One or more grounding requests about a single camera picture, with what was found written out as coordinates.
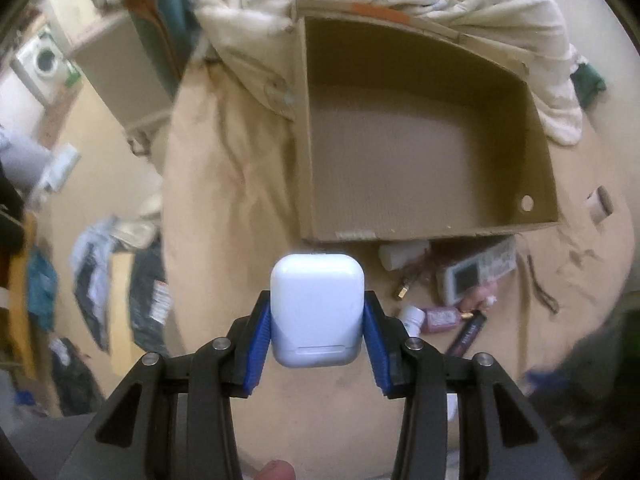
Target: round hole in box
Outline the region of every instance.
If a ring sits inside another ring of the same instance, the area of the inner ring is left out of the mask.
[[[520,199],[520,209],[525,213],[533,211],[533,199],[529,195],[525,195]]]

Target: washing machine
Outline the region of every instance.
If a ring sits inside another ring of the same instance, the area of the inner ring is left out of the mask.
[[[41,30],[16,54],[24,75],[38,88],[44,100],[53,104],[69,77],[68,63],[47,30]]]

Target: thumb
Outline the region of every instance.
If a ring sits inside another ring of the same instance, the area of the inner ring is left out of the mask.
[[[255,480],[296,480],[296,472],[289,462],[272,460],[255,476]]]

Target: triangular cutout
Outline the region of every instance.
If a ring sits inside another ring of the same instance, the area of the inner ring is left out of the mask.
[[[95,434],[98,442],[119,447],[131,445],[141,394],[141,384],[136,383],[130,387],[111,416]]]
[[[498,408],[500,434],[504,447],[533,444],[538,434],[520,411],[518,405],[501,384],[494,384],[495,405]]]

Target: blue gripper pad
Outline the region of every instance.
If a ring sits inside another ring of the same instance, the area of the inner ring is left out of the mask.
[[[373,377],[376,379],[376,384],[382,390],[383,395],[388,395],[391,391],[389,357],[382,342],[380,328],[367,301],[364,302],[362,331],[367,345],[367,352],[369,353],[369,361],[371,361],[371,368],[373,369]]]
[[[260,313],[260,318],[254,331],[254,338],[251,341],[247,355],[246,373],[244,375],[244,382],[242,383],[242,389],[247,395],[251,395],[251,392],[260,382],[270,342],[271,307],[270,304],[267,303]]]

